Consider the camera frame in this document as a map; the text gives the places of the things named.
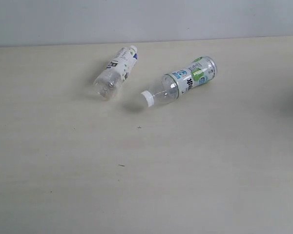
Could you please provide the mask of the white cap green label bottle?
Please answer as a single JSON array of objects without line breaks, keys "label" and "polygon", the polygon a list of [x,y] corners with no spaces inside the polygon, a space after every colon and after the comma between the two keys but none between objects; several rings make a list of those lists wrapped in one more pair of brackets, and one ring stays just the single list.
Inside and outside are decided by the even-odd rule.
[{"label": "white cap green label bottle", "polygon": [[195,59],[188,66],[167,73],[155,80],[148,90],[141,92],[147,106],[168,104],[192,88],[203,85],[217,75],[217,66],[208,56]]}]

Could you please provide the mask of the white blue label bottle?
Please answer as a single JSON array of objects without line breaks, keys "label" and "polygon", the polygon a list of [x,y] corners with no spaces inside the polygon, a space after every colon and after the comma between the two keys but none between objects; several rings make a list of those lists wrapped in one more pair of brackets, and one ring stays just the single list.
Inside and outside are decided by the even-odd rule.
[{"label": "white blue label bottle", "polygon": [[138,60],[137,47],[122,47],[106,68],[94,80],[97,94],[109,100],[116,96],[122,83],[127,80]]}]

